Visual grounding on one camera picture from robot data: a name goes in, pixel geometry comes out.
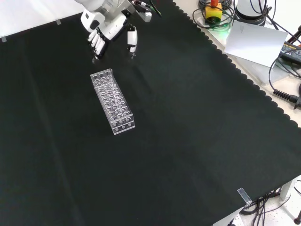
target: robotic arm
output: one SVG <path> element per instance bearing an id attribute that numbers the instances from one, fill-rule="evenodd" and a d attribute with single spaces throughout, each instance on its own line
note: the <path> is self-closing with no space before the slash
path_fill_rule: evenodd
<path id="1" fill-rule="evenodd" d="M 151 20 L 150 6 L 141 1 L 129 0 L 75 0 L 85 10 L 81 21 L 91 34 L 90 43 L 96 59 L 103 57 L 110 41 L 116 39 L 127 28 L 127 48 L 132 57 L 135 55 L 137 30 L 128 22 L 128 18 L 137 13 L 142 20 Z"/>

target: black cable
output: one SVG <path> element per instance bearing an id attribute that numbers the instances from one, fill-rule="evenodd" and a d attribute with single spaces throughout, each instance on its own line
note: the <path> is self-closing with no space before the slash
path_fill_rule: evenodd
<path id="1" fill-rule="evenodd" d="M 291 198 L 291 195 L 290 195 L 290 197 L 284 202 L 284 203 L 282 203 L 280 206 L 278 206 L 276 209 L 273 209 L 273 210 L 269 210 L 269 211 L 266 211 L 266 212 L 264 212 L 264 214 L 265 213 L 269 213 L 269 212 L 272 212 L 272 211 L 275 211 L 275 210 L 277 210 L 277 209 L 279 209 L 280 207 L 282 207 L 284 204 L 286 204 L 289 200 L 290 200 L 290 198 Z"/>
<path id="2" fill-rule="evenodd" d="M 281 64 L 281 66 L 283 66 L 283 68 L 288 72 L 290 73 L 291 75 L 293 75 L 294 77 L 298 78 L 298 79 L 301 79 L 301 76 L 299 74 L 294 74 L 292 73 L 280 60 L 277 60 L 278 63 Z"/>
<path id="3" fill-rule="evenodd" d="M 292 62 L 291 62 L 291 69 L 297 74 L 297 76 L 298 76 L 299 78 L 301 78 L 301 75 L 296 71 L 296 69 L 294 69 L 293 63 L 292 63 Z"/>
<path id="4" fill-rule="evenodd" d="M 281 25 L 279 25 L 275 20 L 273 20 L 269 15 L 267 15 L 267 18 L 272 22 L 275 23 L 278 27 L 280 27 L 282 30 L 286 31 L 287 33 L 289 33 L 293 38 L 296 39 L 296 41 L 298 41 L 301 44 L 301 41 L 296 38 L 292 33 L 290 33 L 288 30 L 286 30 L 285 28 L 283 28 Z"/>
<path id="5" fill-rule="evenodd" d="M 200 8 L 203 7 L 207 3 L 208 3 L 208 0 L 199 0 L 198 1 L 198 4 L 199 4 Z M 227 10 L 228 7 L 232 6 L 233 0 L 221 0 L 220 3 L 222 4 L 222 9 Z"/>
<path id="6" fill-rule="evenodd" d="M 237 13 L 237 9 L 236 9 L 236 7 L 234 7 L 234 12 L 235 12 L 234 16 L 235 16 L 235 19 L 238 20 L 238 21 L 241 21 L 241 22 L 244 22 L 244 23 L 248 23 L 248 24 L 250 24 L 250 23 L 253 24 L 253 23 L 256 23 L 256 22 L 259 22 L 259 21 L 265 19 L 265 18 L 267 17 L 267 15 L 268 15 L 270 9 L 271 9 L 271 8 L 269 8 L 269 7 L 266 6 L 266 7 L 263 9 L 262 13 L 258 13 L 258 12 L 256 12 L 256 11 L 254 10 L 254 8 L 253 8 L 253 10 L 254 10 L 256 13 L 261 14 L 261 15 L 260 15 L 258 18 L 254 19 L 254 20 L 246 20 L 246 19 L 242 18 L 242 17 Z"/>
<path id="7" fill-rule="evenodd" d="M 192 19 L 193 19 L 193 21 L 194 21 L 199 27 L 205 28 L 205 29 L 213 29 L 213 28 L 216 28 L 216 27 L 225 27 L 225 26 L 228 26 L 228 25 L 230 25 L 230 24 L 232 23 L 232 21 L 233 21 L 233 19 L 234 19 L 234 14 L 233 14 L 233 12 L 232 12 L 233 9 L 232 9 L 231 7 L 226 6 L 226 8 L 227 8 L 227 9 L 230 11 L 230 13 L 231 13 L 231 15 L 230 15 L 227 11 L 223 10 L 222 8 L 219 8 L 219 7 L 216 7 L 216 6 L 209 6 L 209 5 L 210 5 L 210 2 L 204 4 L 203 7 L 200 7 L 200 8 L 198 8 L 198 9 L 196 9 L 196 10 L 194 10 L 194 11 L 192 12 Z M 205 14 L 204 14 L 204 12 L 205 12 L 205 7 L 217 8 L 217 9 L 221 10 L 224 14 L 226 14 L 228 17 L 227 17 L 226 19 L 224 19 L 224 20 L 218 22 L 218 23 L 212 22 L 212 21 L 206 19 L 206 16 L 205 16 Z M 205 27 L 205 26 L 201 25 L 199 22 L 196 21 L 194 15 L 195 15 L 195 13 L 196 13 L 197 11 L 201 11 L 201 12 L 202 12 L 203 18 L 205 19 L 205 21 L 206 21 L 207 23 L 211 24 L 211 26 Z"/>
<path id="8" fill-rule="evenodd" d="M 254 11 L 255 13 L 261 14 L 261 12 L 257 12 L 257 11 L 254 9 L 254 6 L 253 6 L 253 3 L 252 3 L 252 0 L 250 0 L 250 3 L 251 3 L 251 7 L 252 7 L 253 11 Z"/>
<path id="9" fill-rule="evenodd" d="M 152 0 L 150 0 L 150 4 L 151 6 L 154 8 L 155 12 L 158 14 L 159 17 L 162 17 L 161 13 L 159 12 L 159 10 L 155 7 L 154 3 L 152 2 Z"/>
<path id="10" fill-rule="evenodd" d="M 293 52 L 293 51 L 297 51 L 299 49 L 291 49 L 289 51 L 286 51 L 284 53 L 281 53 L 277 58 L 276 60 L 274 60 L 274 62 L 272 63 L 271 67 L 269 68 L 269 84 L 270 86 L 272 87 L 272 89 L 275 91 L 276 89 L 273 87 L 272 83 L 271 83 L 271 70 L 272 70 L 272 67 L 274 65 L 274 63 L 283 55 L 283 54 L 286 54 L 286 53 L 289 53 L 289 52 Z"/>
<path id="11" fill-rule="evenodd" d="M 301 192 L 299 192 L 299 190 L 296 187 L 294 187 L 294 189 L 296 190 L 296 192 L 298 192 L 298 194 L 301 195 Z"/>
<path id="12" fill-rule="evenodd" d="M 275 6 L 274 6 L 274 14 L 273 14 L 273 20 L 274 20 L 274 17 L 275 17 L 275 14 L 276 14 L 276 5 L 277 5 L 277 0 L 275 0 Z"/>

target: cable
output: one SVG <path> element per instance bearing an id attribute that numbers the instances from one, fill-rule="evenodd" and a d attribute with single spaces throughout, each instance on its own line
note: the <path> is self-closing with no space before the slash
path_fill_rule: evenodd
<path id="1" fill-rule="evenodd" d="M 291 75 L 293 75 L 294 77 L 298 78 L 298 79 L 301 79 L 301 76 L 299 76 L 299 74 L 294 74 L 292 73 L 280 60 L 277 60 L 278 63 L 281 64 L 281 66 L 283 66 L 283 68 L 288 72 L 290 73 Z"/>
<path id="2" fill-rule="evenodd" d="M 272 70 L 272 67 L 273 67 L 274 63 L 275 63 L 275 62 L 276 62 L 283 54 L 286 54 L 286 53 L 289 53 L 289 52 L 293 52 L 293 51 L 297 51 L 297 50 L 299 50 L 299 49 L 291 49 L 291 50 L 286 51 L 286 52 L 284 52 L 284 53 L 280 53 L 280 55 L 276 58 L 276 60 L 274 60 L 274 62 L 272 63 L 271 67 L 269 68 L 269 84 L 270 84 L 270 86 L 272 87 L 272 89 L 274 90 L 273 93 L 274 93 L 275 95 L 277 95 L 277 96 L 279 96 L 279 97 L 285 99 L 285 100 L 288 100 L 288 101 L 294 103 L 294 104 L 295 104 L 294 109 L 296 109 L 297 107 L 301 107 L 301 97 L 297 97 L 297 96 L 295 96 L 295 95 L 290 95 L 290 94 L 288 94 L 288 93 L 284 93 L 284 92 L 282 92 L 282 91 L 280 91 L 280 90 L 275 89 L 275 88 L 273 87 L 273 85 L 272 85 L 272 82 L 271 82 L 271 70 Z"/>
<path id="3" fill-rule="evenodd" d="M 294 189 L 296 190 L 296 192 L 298 192 L 299 195 L 301 195 L 301 192 L 299 192 L 299 190 L 296 187 L 294 187 Z"/>
<path id="4" fill-rule="evenodd" d="M 208 1 L 207 0 L 199 0 L 198 4 L 201 7 L 203 7 Z M 227 10 L 227 6 L 231 7 L 233 4 L 233 0 L 221 0 L 220 3 L 222 4 L 222 9 Z"/>
<path id="5" fill-rule="evenodd" d="M 272 211 L 275 211 L 275 210 L 277 210 L 277 209 L 279 209 L 280 207 L 282 207 L 284 204 L 286 204 L 289 200 L 290 200 L 290 198 L 291 198 L 291 196 L 292 195 L 290 195 L 290 197 L 284 202 L 284 203 L 282 203 L 280 206 L 278 206 L 276 209 L 273 209 L 273 210 L 269 210 L 269 211 L 266 211 L 266 212 L 264 212 L 264 214 L 266 214 L 266 213 L 269 213 L 269 212 L 272 212 Z"/>
<path id="6" fill-rule="evenodd" d="M 296 71 L 296 69 L 294 69 L 293 63 L 292 63 L 292 62 L 291 62 L 291 69 L 297 74 L 297 76 L 298 76 L 299 78 L 301 78 L 301 75 Z"/>
<path id="7" fill-rule="evenodd" d="M 159 10 L 157 10 L 157 8 L 155 7 L 154 3 L 152 2 L 152 0 L 150 0 L 150 4 L 153 7 L 154 11 L 158 14 L 159 17 L 162 17 L 161 13 L 159 12 Z"/>
<path id="8" fill-rule="evenodd" d="M 276 14 L 276 5 L 277 5 L 277 0 L 275 0 L 275 6 L 274 6 L 274 14 L 273 14 L 273 20 L 274 20 L 274 17 L 275 17 L 275 14 Z"/>
<path id="9" fill-rule="evenodd" d="M 216 6 L 209 6 L 209 5 L 210 5 L 210 2 L 204 4 L 202 7 L 198 8 L 198 9 L 196 9 L 196 10 L 194 10 L 194 11 L 192 12 L 192 19 L 193 19 L 193 21 L 194 21 L 199 27 L 205 28 L 205 29 L 214 29 L 214 28 L 217 28 L 217 27 L 225 27 L 225 26 L 228 26 L 228 25 L 230 25 L 230 24 L 232 23 L 232 21 L 233 21 L 233 19 L 234 19 L 234 11 L 232 11 L 233 9 L 232 9 L 231 7 L 229 7 L 228 5 L 224 5 L 224 7 L 226 7 L 226 8 L 229 10 L 229 12 L 231 13 L 231 15 L 230 15 L 227 11 L 225 11 L 225 10 L 222 9 L 222 8 L 219 8 L 219 7 L 216 7 Z M 205 7 L 217 8 L 217 9 L 221 10 L 224 14 L 226 14 L 228 17 L 227 17 L 226 19 L 221 20 L 221 21 L 218 22 L 218 23 L 217 23 L 217 22 L 212 22 L 212 21 L 206 19 L 206 16 L 205 16 L 205 14 L 204 14 L 204 12 L 205 12 Z M 205 21 L 206 21 L 207 23 L 210 24 L 210 26 L 207 26 L 207 27 L 206 27 L 206 26 L 203 26 L 203 25 L 201 25 L 199 22 L 196 21 L 196 19 L 195 19 L 195 13 L 196 13 L 197 11 L 201 11 L 201 12 L 202 12 L 203 18 L 205 19 Z"/>
<path id="10" fill-rule="evenodd" d="M 276 60 L 274 60 L 274 62 L 272 63 L 271 67 L 269 67 L 269 84 L 270 84 L 270 86 L 272 87 L 273 90 L 276 90 L 276 89 L 273 87 L 272 83 L 271 83 L 271 70 L 272 70 L 272 67 L 273 67 L 274 63 L 275 63 L 275 62 L 276 62 L 283 54 L 286 54 L 286 53 L 289 53 L 289 52 L 293 52 L 293 51 L 297 51 L 297 50 L 298 50 L 298 49 L 292 49 L 292 50 L 286 51 L 286 52 L 284 52 L 284 53 L 281 53 L 281 54 L 276 58 Z"/>
<path id="11" fill-rule="evenodd" d="M 267 17 L 267 15 L 268 15 L 269 11 L 271 10 L 271 7 L 267 7 L 266 4 L 265 4 L 264 9 L 261 8 L 261 9 L 262 9 L 262 12 L 260 13 L 260 12 L 257 12 L 257 11 L 254 9 L 254 7 L 253 7 L 252 4 L 251 4 L 251 6 L 252 6 L 253 10 L 254 10 L 256 13 L 260 14 L 260 16 L 258 16 L 258 17 L 257 17 L 256 19 L 254 19 L 254 20 L 247 20 L 247 19 L 244 19 L 244 18 L 242 18 L 242 17 L 239 15 L 239 13 L 238 13 L 236 7 L 234 7 L 234 12 L 235 12 L 234 16 L 235 16 L 235 19 L 238 20 L 238 21 L 244 22 L 244 23 L 248 23 L 248 24 L 260 24 L 261 21 L 264 21 L 264 20 L 266 19 L 266 17 Z"/>
<path id="12" fill-rule="evenodd" d="M 286 31 L 287 33 L 289 33 L 293 38 L 296 39 L 296 41 L 298 41 L 301 44 L 301 41 L 296 38 L 292 33 L 290 33 L 288 30 L 286 30 L 285 28 L 283 28 L 281 25 L 279 25 L 275 20 L 273 20 L 269 15 L 267 15 L 267 18 L 272 22 L 275 23 L 278 27 L 280 27 L 282 30 Z"/>

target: white cylinder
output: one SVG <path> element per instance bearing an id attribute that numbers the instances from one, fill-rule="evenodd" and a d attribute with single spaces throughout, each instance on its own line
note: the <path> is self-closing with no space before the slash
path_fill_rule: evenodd
<path id="1" fill-rule="evenodd" d="M 261 8 L 263 10 L 264 8 L 264 2 L 265 0 L 260 0 L 261 1 Z M 258 0 L 239 0 L 238 4 L 237 4 L 237 10 L 241 13 L 244 14 L 246 16 L 260 16 L 261 11 L 260 11 L 260 6 L 259 6 L 259 1 Z"/>

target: black cloth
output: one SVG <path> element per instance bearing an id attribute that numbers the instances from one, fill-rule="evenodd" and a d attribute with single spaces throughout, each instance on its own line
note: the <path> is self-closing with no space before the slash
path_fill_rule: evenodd
<path id="1" fill-rule="evenodd" d="M 92 64 L 80 15 L 0 44 L 2 226 L 210 226 L 301 172 L 300 130 L 171 0 Z M 136 128 L 114 136 L 90 74 Z"/>

